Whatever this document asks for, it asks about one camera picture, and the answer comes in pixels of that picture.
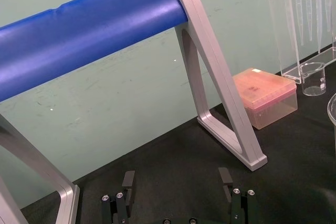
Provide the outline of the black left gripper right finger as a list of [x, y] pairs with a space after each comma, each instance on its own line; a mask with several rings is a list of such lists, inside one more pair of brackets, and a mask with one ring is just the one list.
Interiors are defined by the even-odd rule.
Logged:
[[226, 167], [218, 168], [226, 199], [229, 203], [229, 223], [259, 223], [256, 192], [253, 189], [234, 186]]

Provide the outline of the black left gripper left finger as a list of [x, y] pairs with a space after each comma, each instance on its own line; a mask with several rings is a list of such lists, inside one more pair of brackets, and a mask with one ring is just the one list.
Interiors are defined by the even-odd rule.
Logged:
[[135, 171], [125, 173], [121, 190], [101, 197], [102, 223], [129, 223], [135, 198]]

